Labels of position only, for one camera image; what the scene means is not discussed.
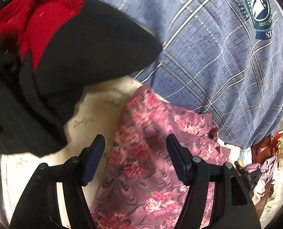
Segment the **purple floral shirt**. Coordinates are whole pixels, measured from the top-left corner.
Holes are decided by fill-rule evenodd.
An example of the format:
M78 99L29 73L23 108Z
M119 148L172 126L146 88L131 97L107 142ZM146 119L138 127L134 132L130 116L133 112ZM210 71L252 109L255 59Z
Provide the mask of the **purple floral shirt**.
M192 155L222 165L230 150L218 143L210 114L161 101L147 86L121 113L106 176L91 208L98 228L174 228L188 192L166 148L174 134Z

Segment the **lilac cloth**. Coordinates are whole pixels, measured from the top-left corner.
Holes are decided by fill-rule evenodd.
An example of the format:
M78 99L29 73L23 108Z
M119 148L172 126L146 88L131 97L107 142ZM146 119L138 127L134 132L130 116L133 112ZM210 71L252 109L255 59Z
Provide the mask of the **lilac cloth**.
M271 158L266 159L263 164L252 163L252 164L247 164L246 166L243 167L243 169L247 171L249 174L251 174L252 172L258 169L261 171L261 176L256 186L253 188L252 201L254 205L256 205L264 196L265 186L272 179L276 166L277 166L277 157L273 156Z

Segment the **cream floral cloth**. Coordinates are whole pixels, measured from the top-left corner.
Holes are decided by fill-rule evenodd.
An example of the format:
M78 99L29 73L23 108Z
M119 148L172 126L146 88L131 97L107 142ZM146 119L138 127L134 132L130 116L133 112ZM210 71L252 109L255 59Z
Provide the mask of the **cream floral cloth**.
M93 180L83 188L88 207L92 207L105 175L121 112L141 85L132 77L122 77L87 86L75 106L74 116L64 127L68 141L65 148L42 158L30 153L2 156L2 194L8 221L12 219L19 198L39 164L62 164L78 156L83 148L90 146L95 137L101 134L105 137L105 151Z

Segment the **blue plaid blanket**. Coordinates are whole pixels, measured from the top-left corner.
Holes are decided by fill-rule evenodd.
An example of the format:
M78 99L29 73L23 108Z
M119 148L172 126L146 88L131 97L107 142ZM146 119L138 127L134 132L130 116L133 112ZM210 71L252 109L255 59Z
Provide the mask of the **blue plaid blanket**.
M156 60L128 76L174 105L212 114L226 143L247 149L277 132L283 16L275 0L99 1L161 43Z

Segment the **black and red sweater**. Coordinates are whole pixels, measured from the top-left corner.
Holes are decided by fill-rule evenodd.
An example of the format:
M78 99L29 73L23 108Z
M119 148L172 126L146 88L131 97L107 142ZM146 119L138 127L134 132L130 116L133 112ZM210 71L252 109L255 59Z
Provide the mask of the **black and red sweater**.
M99 0L12 0L0 9L0 154L67 145L84 87L142 70L161 43Z

